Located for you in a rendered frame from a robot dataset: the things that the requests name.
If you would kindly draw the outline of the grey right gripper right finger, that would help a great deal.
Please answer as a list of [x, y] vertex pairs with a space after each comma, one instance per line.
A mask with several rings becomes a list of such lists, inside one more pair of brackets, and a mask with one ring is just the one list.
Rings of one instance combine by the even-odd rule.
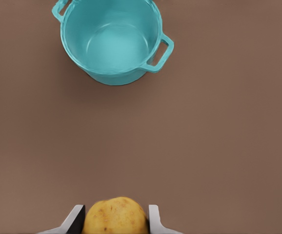
[[158, 205], [148, 205], [150, 234], [183, 234], [162, 225]]

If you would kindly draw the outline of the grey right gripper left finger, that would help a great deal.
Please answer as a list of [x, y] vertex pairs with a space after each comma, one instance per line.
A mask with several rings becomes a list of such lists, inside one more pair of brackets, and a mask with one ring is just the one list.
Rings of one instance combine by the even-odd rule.
[[63, 223], [36, 234], [81, 234], [85, 221], [85, 205], [75, 205]]

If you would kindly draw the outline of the yellow potato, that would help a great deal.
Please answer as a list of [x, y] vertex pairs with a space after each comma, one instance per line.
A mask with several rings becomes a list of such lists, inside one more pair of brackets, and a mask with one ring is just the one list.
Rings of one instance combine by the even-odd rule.
[[149, 234], [141, 205], [129, 197], [96, 202], [89, 209], [81, 234]]

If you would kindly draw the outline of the turquoise two-handled pot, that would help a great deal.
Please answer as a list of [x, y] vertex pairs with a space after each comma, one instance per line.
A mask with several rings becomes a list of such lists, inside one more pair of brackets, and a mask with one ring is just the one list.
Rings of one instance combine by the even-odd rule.
[[174, 49], [153, 0], [57, 0], [52, 14], [70, 59], [106, 85], [157, 73]]

